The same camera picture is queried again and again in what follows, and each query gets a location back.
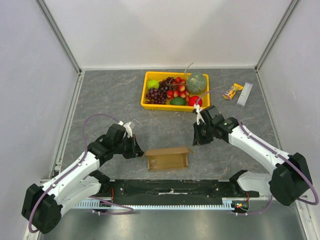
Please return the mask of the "brown cardboard box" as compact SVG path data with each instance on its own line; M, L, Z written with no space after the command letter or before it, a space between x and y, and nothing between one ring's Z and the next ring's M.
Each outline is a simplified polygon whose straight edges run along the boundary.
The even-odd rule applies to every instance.
M150 149L144 153L143 157L146 158L148 170L150 172L160 172L186 169L188 167L188 156L193 153L191 148L182 146ZM149 160L157 160L156 169L149 169Z

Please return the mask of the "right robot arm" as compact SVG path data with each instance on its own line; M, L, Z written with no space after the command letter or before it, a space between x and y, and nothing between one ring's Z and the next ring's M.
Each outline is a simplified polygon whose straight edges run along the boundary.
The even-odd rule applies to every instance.
M306 158L300 153L289 154L253 134L240 120L225 119L215 106L201 108L193 106L196 121L193 124L193 145L206 145L214 139L223 140L235 146L258 161L268 172L243 171L238 179L229 184L229 191L235 197L255 191L274 197L279 203L290 206L308 190L314 195L312 205L319 203L319 196L313 186Z

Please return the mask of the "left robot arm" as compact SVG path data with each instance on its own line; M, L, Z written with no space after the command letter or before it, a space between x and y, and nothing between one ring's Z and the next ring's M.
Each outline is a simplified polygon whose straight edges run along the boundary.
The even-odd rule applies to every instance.
M112 124L106 134L86 144L85 151L64 171L42 185L34 183L27 188L21 214L30 233L49 233L79 202L109 193L110 179L98 169L115 155L133 159L144 154L132 125L122 121Z

